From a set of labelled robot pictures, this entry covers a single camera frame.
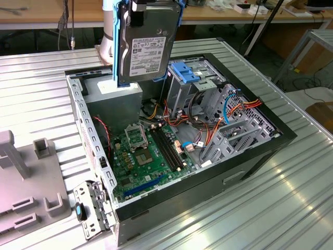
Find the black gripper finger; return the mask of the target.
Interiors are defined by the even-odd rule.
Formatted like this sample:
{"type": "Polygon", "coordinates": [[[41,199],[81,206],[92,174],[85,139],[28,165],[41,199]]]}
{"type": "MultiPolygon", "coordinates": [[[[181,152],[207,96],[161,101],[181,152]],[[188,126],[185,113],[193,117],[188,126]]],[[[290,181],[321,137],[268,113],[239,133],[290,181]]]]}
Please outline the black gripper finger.
{"type": "Polygon", "coordinates": [[[129,17],[131,27],[141,27],[144,24],[144,12],[147,8],[146,0],[129,1],[129,17]]]}

